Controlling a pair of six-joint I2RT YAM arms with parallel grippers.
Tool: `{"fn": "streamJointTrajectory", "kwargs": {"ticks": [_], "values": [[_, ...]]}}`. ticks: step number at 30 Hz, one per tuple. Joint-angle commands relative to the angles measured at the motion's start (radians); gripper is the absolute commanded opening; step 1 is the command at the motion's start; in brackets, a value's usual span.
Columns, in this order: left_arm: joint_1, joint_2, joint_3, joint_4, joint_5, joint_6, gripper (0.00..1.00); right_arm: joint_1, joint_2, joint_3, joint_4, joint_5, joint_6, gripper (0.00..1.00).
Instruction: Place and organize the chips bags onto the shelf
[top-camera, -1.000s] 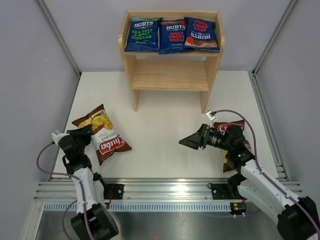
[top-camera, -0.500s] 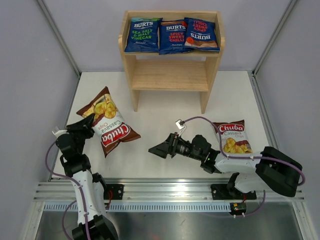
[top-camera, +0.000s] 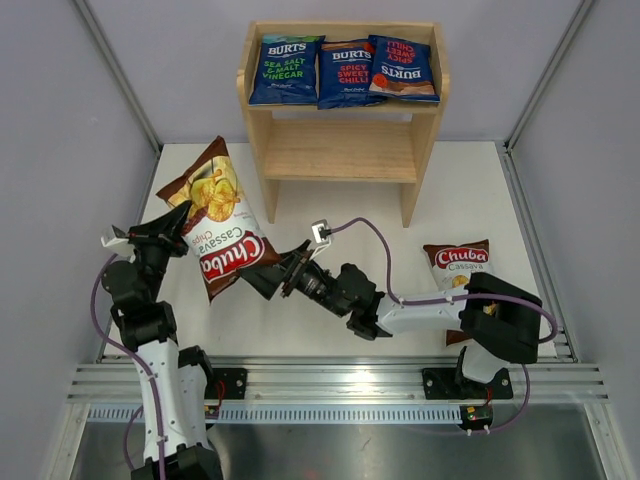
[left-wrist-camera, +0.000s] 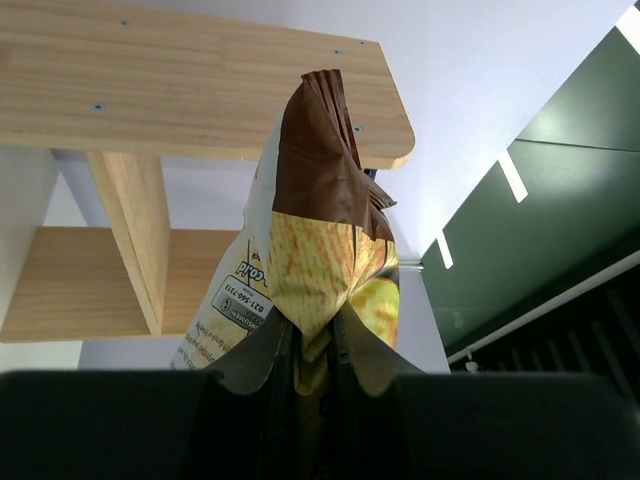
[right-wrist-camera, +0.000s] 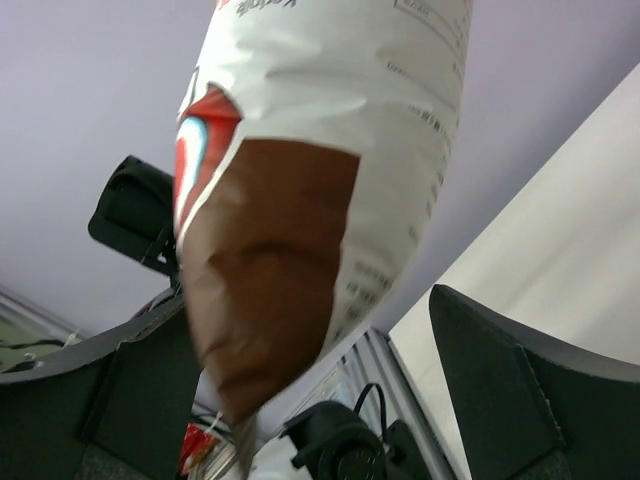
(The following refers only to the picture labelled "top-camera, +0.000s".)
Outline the Burts sea salt vinegar bag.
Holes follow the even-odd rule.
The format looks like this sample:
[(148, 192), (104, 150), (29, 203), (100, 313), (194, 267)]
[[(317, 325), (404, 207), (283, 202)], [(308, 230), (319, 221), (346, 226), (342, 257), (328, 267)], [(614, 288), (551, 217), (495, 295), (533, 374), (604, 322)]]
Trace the Burts sea salt vinegar bag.
[(325, 36), (264, 35), (250, 105), (315, 105), (316, 60)]

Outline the Burts spicy sweet chilli bag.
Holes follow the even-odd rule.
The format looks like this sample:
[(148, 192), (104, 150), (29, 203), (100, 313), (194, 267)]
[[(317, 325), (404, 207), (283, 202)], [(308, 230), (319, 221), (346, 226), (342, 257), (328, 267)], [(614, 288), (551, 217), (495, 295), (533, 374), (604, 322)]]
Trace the Burts spicy sweet chilli bag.
[(367, 39), (323, 42), (319, 52), (319, 110), (365, 107), (386, 98), (370, 92), (374, 47)]

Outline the upside-down Burts chilli bag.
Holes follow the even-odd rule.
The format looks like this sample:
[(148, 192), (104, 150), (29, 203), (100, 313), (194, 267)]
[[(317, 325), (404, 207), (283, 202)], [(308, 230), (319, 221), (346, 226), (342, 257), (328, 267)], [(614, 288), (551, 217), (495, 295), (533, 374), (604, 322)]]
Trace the upside-down Burts chilli bag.
[(428, 44), (380, 35), (370, 35), (368, 41), (375, 50), (369, 85), (371, 93), (406, 101), (440, 101)]

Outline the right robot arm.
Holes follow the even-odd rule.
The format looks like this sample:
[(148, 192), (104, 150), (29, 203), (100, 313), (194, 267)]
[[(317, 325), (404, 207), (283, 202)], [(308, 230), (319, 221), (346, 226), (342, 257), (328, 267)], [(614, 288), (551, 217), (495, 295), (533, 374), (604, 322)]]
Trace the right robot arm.
[(347, 328), (364, 340), (422, 330), (468, 335), (472, 342), (462, 348), (455, 366), (423, 371), (429, 399), (486, 399), (508, 378), (507, 365), (538, 360), (540, 299), (489, 273), (476, 272), (466, 285), (423, 298), (401, 299), (378, 290), (354, 264), (343, 264), (332, 276), (302, 244), (277, 264), (242, 268), (239, 275), (265, 299), (300, 292), (346, 318)]

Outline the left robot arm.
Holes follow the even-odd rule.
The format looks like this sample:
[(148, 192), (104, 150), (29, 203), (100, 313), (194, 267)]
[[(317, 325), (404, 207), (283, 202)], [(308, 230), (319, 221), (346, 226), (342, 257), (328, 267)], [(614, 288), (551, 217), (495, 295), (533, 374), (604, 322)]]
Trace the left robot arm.
[(115, 254), (99, 276), (120, 332), (115, 347), (138, 374), (145, 425), (143, 464), (133, 479), (220, 479), (221, 460), (206, 432), (204, 401), (216, 374), (198, 346), (182, 349), (172, 306), (158, 298), (171, 258), (185, 256), (182, 237), (191, 203), (153, 221), (115, 230)]

